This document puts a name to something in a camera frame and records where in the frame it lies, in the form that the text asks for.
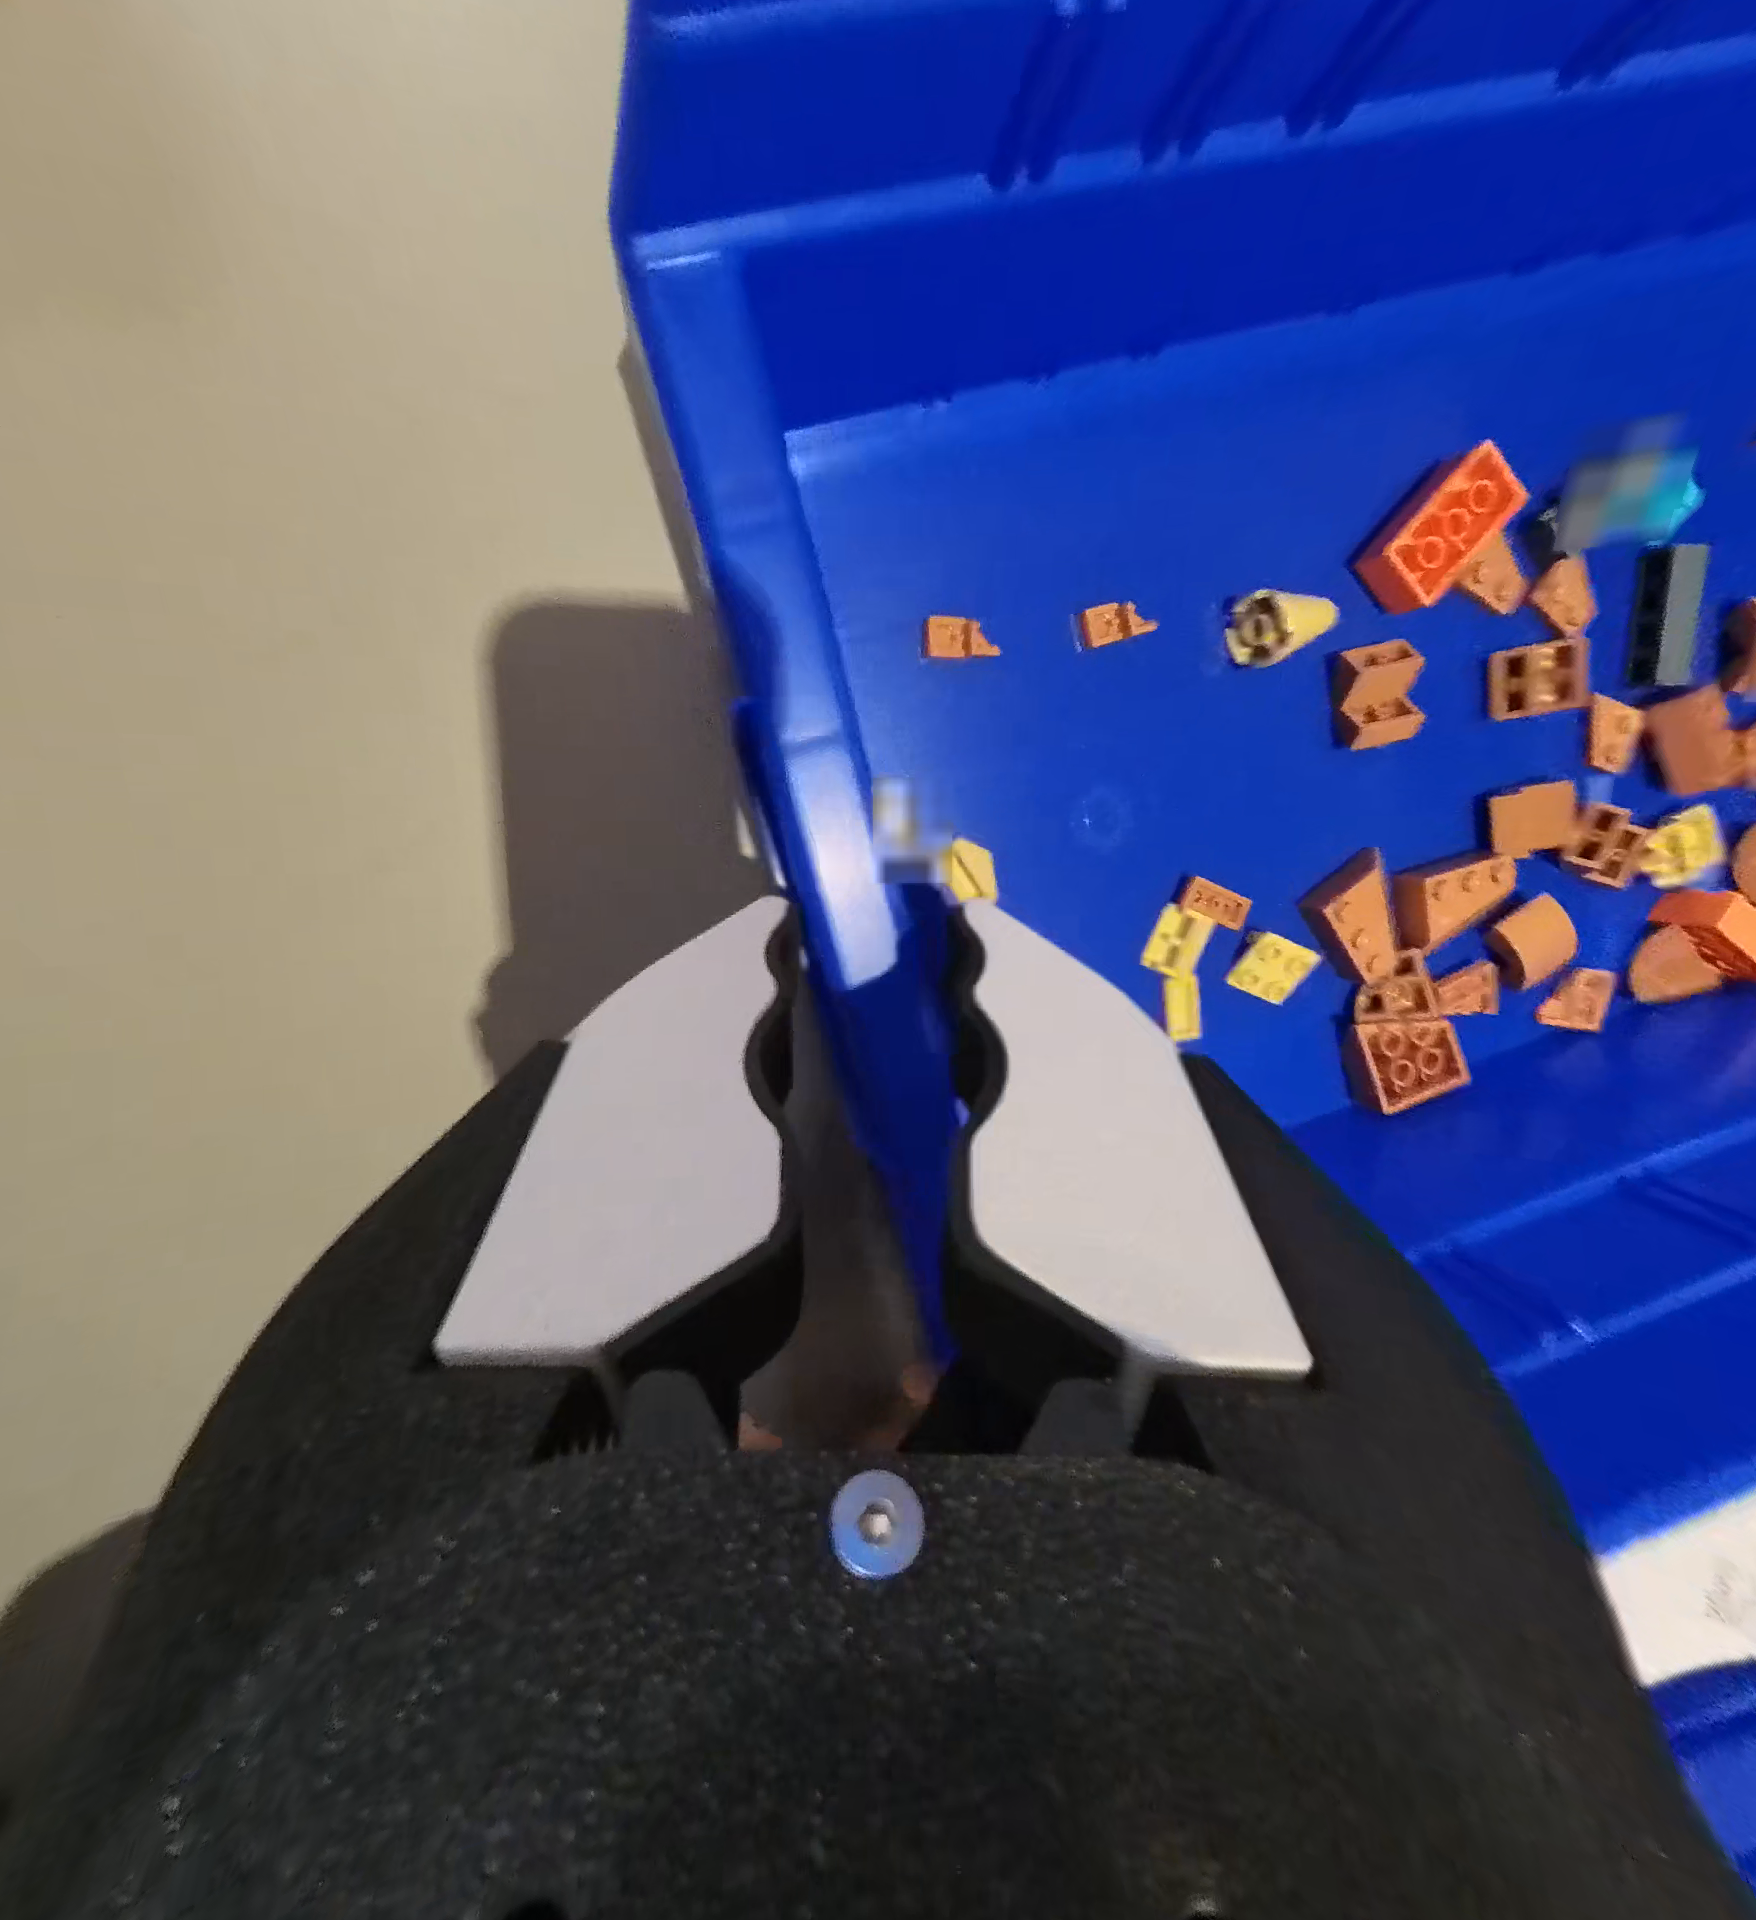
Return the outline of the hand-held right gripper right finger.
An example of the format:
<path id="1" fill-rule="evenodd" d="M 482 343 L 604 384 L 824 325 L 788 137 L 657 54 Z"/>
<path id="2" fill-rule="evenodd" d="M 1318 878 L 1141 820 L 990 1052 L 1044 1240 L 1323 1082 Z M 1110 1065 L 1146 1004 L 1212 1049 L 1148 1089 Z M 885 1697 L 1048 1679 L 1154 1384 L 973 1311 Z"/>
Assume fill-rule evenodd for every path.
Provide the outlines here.
<path id="1" fill-rule="evenodd" d="M 1137 1421 L 1192 1380 L 1290 1390 L 1317 1358 L 1183 1054 L 1000 904 L 949 934 L 956 1134 L 942 1304 L 958 1358 L 1033 1417 L 1062 1385 Z"/>

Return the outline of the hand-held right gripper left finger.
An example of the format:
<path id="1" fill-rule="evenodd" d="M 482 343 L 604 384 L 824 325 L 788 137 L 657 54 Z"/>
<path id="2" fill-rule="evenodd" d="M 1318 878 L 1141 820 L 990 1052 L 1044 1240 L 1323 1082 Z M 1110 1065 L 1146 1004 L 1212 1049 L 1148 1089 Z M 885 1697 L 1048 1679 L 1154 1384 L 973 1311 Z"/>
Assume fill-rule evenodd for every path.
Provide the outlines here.
<path id="1" fill-rule="evenodd" d="M 740 1425 L 802 1307 L 798 979 L 793 906 L 762 896 L 571 1030 L 433 1332 L 438 1367 L 569 1369 L 616 1411 L 671 1378 Z"/>

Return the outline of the blue plastic bin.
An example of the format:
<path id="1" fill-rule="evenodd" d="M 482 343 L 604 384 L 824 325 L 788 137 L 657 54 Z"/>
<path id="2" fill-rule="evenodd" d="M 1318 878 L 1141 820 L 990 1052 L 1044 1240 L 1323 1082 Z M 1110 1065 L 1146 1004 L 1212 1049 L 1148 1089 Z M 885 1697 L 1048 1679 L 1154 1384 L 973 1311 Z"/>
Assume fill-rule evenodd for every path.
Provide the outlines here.
<path id="1" fill-rule="evenodd" d="M 854 848 L 956 798 L 936 620 L 1080 651 L 1332 598 L 1438 461 L 1537 498 L 1637 422 L 1756 437 L 1756 3 L 632 3 L 610 227 L 811 936 L 938 1349 L 927 907 Z M 1756 999 L 1505 999 L 1465 1089 L 1280 1116 L 1435 1283 L 1590 1549 L 1756 1891 Z"/>

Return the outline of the pile of orange toy bricks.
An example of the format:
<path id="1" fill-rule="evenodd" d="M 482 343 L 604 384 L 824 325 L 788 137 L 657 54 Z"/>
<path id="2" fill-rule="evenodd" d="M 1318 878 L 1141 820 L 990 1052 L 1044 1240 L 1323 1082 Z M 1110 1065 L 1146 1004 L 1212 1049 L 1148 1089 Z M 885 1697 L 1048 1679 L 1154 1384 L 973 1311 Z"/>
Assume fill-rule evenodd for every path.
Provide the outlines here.
<path id="1" fill-rule="evenodd" d="M 1696 678 L 1627 683 L 1637 556 L 1707 543 Z M 961 835 L 1007 860 L 1007 912 L 1091 962 L 1178 901 L 1216 919 L 1196 979 L 1208 1050 L 1280 1116 L 1400 1114 L 1470 1082 L 1501 1001 L 1597 1034 L 1621 1001 L 1756 999 L 1637 871 L 1645 831 L 1710 802 L 1728 861 L 1699 892 L 1756 906 L 1756 437 L 1637 422 L 1527 498 L 1426 611 L 1352 611 L 1292 660 L 1153 639 L 1131 600 L 1084 608 L 1080 651 L 1000 653 L 936 620 L 929 660 L 998 660 L 958 717 Z M 1223 985 L 1247 934 L 1323 950 L 1281 1006 Z M 1134 960 L 1142 1009 L 1160 977 Z"/>

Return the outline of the pale yellow toy cone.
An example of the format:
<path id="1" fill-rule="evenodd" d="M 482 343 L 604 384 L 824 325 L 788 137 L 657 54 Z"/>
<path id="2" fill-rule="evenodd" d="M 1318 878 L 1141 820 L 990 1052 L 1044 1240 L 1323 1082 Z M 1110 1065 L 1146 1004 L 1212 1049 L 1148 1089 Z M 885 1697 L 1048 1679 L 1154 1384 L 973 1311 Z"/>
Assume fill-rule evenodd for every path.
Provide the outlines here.
<path id="1" fill-rule="evenodd" d="M 1292 660 L 1340 621 L 1338 605 L 1323 595 L 1255 589 L 1229 607 L 1226 651 L 1242 668 Z"/>

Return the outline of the bright orange toy brick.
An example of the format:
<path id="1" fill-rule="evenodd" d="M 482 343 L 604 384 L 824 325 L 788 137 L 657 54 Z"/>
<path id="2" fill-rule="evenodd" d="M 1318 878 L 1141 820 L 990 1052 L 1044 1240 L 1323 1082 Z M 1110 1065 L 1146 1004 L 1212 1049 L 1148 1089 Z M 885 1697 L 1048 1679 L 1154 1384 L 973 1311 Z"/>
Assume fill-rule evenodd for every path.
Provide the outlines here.
<path id="1" fill-rule="evenodd" d="M 1719 977 L 1756 985 L 1756 906 L 1742 894 L 1671 892 L 1651 909 L 1647 924 L 1678 930 Z"/>
<path id="2" fill-rule="evenodd" d="M 1526 505 L 1503 449 L 1484 439 L 1420 478 L 1357 553 L 1352 572 L 1380 611 L 1426 611 Z"/>

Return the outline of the black toy brick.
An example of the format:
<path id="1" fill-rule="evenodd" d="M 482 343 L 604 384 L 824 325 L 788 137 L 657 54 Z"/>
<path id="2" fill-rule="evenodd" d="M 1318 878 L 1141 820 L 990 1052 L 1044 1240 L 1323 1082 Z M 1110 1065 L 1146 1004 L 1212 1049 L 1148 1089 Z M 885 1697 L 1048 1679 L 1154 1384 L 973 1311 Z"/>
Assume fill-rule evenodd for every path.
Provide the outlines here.
<path id="1" fill-rule="evenodd" d="M 1658 543 L 1637 556 L 1624 668 L 1631 688 L 1678 689 L 1694 681 L 1710 559 L 1707 543 Z"/>

